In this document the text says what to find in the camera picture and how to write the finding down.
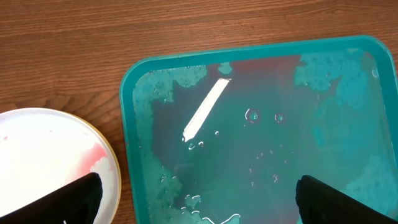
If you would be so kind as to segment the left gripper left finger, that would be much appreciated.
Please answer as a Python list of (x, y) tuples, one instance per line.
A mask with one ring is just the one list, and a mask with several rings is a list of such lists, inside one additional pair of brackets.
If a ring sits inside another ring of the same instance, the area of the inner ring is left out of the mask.
[(101, 178), (91, 172), (1, 217), (1, 223), (93, 224), (102, 196)]

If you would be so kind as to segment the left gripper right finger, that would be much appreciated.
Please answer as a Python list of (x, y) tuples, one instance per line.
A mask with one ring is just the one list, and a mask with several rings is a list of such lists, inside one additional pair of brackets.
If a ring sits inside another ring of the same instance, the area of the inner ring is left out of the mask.
[(310, 175), (297, 181), (295, 191), (303, 224), (397, 224)]

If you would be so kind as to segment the light blue plate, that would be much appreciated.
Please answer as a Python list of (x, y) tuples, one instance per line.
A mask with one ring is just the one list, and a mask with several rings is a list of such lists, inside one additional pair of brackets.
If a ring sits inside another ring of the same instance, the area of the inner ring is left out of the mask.
[(73, 182), (84, 138), (75, 115), (46, 108), (1, 113), (1, 215)]

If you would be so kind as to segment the yellow plate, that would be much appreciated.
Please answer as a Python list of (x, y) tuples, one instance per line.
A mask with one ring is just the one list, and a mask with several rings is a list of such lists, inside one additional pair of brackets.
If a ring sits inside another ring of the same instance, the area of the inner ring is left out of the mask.
[(80, 154), (74, 178), (90, 172), (99, 174), (103, 196), (94, 224), (110, 224), (118, 210), (121, 199), (121, 170), (118, 159), (108, 140), (92, 124), (77, 116), (84, 138), (78, 141), (84, 150)]

